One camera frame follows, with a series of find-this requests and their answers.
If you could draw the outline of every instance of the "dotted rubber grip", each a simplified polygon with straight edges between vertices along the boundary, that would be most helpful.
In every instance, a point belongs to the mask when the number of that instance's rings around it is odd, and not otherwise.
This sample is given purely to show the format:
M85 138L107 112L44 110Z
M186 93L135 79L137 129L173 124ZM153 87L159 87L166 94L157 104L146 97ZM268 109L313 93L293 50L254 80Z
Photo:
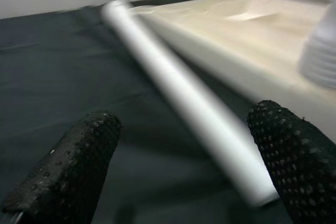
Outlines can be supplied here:
M275 102L258 103L248 126L294 223L336 223L336 146Z
M2 211L23 212L31 223L91 223L120 132L114 114L88 114L5 198Z

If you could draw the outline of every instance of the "white cylinder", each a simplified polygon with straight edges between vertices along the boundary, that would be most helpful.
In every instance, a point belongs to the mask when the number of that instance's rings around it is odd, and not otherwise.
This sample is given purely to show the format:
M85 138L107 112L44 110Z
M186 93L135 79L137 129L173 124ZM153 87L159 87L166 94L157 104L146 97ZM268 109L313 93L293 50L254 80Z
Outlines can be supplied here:
M252 206L278 197L248 128L129 10L125 1L102 11L133 56Z

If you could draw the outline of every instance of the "plastic tube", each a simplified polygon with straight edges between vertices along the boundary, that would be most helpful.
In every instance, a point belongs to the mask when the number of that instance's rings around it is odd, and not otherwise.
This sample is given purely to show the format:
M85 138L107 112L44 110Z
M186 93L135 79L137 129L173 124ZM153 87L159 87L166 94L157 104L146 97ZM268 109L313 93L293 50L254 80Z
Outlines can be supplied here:
M247 127L130 11L125 1L107 4L103 19L175 107L252 206L278 197Z

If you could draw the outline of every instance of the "white tube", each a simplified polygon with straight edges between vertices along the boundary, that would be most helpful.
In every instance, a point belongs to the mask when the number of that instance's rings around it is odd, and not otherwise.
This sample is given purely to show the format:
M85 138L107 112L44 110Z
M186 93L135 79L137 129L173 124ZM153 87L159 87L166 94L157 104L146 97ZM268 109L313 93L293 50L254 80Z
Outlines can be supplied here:
M113 26L177 112L203 141L252 206L278 197L247 127L132 12L125 1L107 4Z

